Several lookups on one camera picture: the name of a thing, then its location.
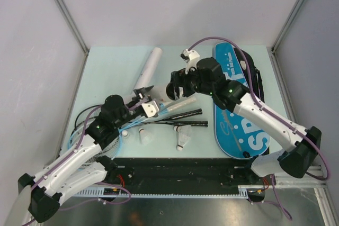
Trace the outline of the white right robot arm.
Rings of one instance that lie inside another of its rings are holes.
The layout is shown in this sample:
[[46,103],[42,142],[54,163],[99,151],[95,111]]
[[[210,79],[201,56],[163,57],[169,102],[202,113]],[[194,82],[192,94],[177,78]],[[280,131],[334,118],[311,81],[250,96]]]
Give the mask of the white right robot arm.
[[166,93],[174,101],[194,93],[209,95],[217,107],[244,117],[279,143],[282,150],[248,162],[244,177],[250,184],[280,172],[303,178],[320,154],[321,132],[317,128],[306,129],[274,113],[242,83],[227,79],[214,58],[199,60],[195,68],[172,72]]

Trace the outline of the white shuttlecock tube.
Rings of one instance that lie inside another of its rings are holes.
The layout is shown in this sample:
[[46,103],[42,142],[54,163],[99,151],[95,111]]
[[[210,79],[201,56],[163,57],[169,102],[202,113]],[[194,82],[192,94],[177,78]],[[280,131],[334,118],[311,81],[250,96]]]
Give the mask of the white shuttlecock tube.
[[153,86],[148,94],[151,96],[152,99],[156,100],[158,103],[168,103],[172,102],[171,99],[166,92],[166,86]]

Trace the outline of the white shuttlecock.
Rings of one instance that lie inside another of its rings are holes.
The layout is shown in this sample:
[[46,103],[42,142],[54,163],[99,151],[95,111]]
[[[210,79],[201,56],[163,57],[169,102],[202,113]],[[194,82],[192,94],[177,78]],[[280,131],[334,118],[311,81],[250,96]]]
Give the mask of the white shuttlecock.
[[180,135],[185,135],[190,137],[192,134],[192,126],[191,125],[175,125],[174,126],[174,131],[176,131]]
[[140,143],[145,146],[153,142],[154,135],[152,132],[145,130],[144,128],[139,129]]
[[183,150],[184,146],[191,140],[191,137],[186,134],[179,133],[177,136],[176,149],[178,151]]
[[124,144],[130,144],[134,141],[133,135],[128,130],[122,130],[121,136]]

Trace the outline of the black racket bag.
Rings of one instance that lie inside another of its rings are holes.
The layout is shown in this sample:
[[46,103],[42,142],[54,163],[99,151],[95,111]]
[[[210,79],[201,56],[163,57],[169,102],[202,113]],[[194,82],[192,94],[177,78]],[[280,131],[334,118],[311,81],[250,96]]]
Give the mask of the black racket bag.
[[[260,71],[255,67],[252,57],[244,50],[234,48],[238,64],[236,74],[242,74],[242,78],[236,80],[245,86],[252,84],[252,91],[264,101],[264,90]],[[240,116],[232,117],[232,127],[236,140],[236,158],[250,158],[266,153],[270,136],[246,118]]]

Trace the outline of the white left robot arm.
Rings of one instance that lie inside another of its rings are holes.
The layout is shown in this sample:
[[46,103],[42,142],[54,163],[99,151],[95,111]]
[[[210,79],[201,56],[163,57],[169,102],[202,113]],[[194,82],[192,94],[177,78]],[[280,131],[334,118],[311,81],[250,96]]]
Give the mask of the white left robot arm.
[[161,89],[156,86],[138,88],[134,96],[108,96],[96,107],[98,116],[84,120],[79,140],[46,168],[31,176],[23,174],[17,181],[19,192],[30,190],[28,212],[38,223],[49,220],[61,205],[78,191],[104,181],[116,180],[117,170],[112,156],[101,153],[119,137],[124,126],[139,117],[152,118],[160,112]]

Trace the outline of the white cardboard tube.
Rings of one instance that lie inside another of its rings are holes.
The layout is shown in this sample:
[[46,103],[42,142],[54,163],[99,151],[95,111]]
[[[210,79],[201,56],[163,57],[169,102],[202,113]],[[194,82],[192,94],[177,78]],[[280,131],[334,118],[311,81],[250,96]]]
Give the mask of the white cardboard tube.
[[155,47],[149,57],[147,58],[147,61],[141,71],[141,74],[139,75],[139,78],[134,86],[134,89],[140,89],[143,87],[147,87],[150,83],[150,80],[156,70],[156,67],[159,63],[159,60],[163,54],[163,50],[159,47]]

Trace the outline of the blue racket bag cover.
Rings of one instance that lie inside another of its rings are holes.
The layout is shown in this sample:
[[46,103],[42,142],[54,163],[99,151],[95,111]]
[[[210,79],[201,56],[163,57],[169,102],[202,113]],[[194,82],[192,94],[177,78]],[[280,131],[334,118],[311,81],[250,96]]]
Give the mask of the blue racket bag cover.
[[[235,105],[240,103],[240,96],[245,94],[242,82],[237,81],[237,78],[242,78],[242,74],[236,74],[237,57],[234,52],[234,46],[228,42],[222,42],[215,46],[214,58],[220,64],[222,72],[226,77],[228,86],[227,90],[221,93],[223,99],[226,100],[229,105],[225,110],[219,107],[214,107],[214,128],[215,138],[219,145],[219,148],[228,156],[236,158],[236,140],[235,133],[232,127],[232,117],[240,116],[233,112]],[[261,155],[267,155],[269,153],[269,147],[266,153]]]

